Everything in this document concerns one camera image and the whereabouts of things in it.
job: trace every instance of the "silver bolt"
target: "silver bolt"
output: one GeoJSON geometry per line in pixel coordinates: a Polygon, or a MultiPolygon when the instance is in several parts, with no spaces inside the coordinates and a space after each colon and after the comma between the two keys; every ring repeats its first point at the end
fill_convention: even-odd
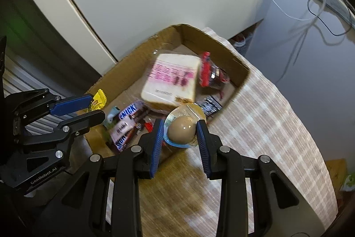
{"type": "Polygon", "coordinates": [[[262,161],[263,163],[268,163],[268,162],[270,162],[270,157],[266,156],[266,155],[261,155],[260,161],[262,161]]]}
{"type": "Polygon", "coordinates": [[[135,145],[135,146],[131,147],[131,151],[133,153],[139,153],[141,150],[142,150],[142,147],[138,146],[138,145],[135,145]]]}
{"type": "Polygon", "coordinates": [[[229,153],[230,147],[228,147],[228,146],[220,146],[220,147],[219,147],[219,150],[220,150],[222,153],[229,153]]]}
{"type": "Polygon", "coordinates": [[[58,159],[60,159],[61,157],[63,157],[63,152],[60,151],[60,150],[58,150],[58,151],[55,152],[55,156],[56,156],[58,159]]]}
{"type": "Polygon", "coordinates": [[[97,162],[99,160],[100,160],[100,155],[94,154],[94,155],[91,155],[91,157],[90,157],[91,162],[97,162]]]}

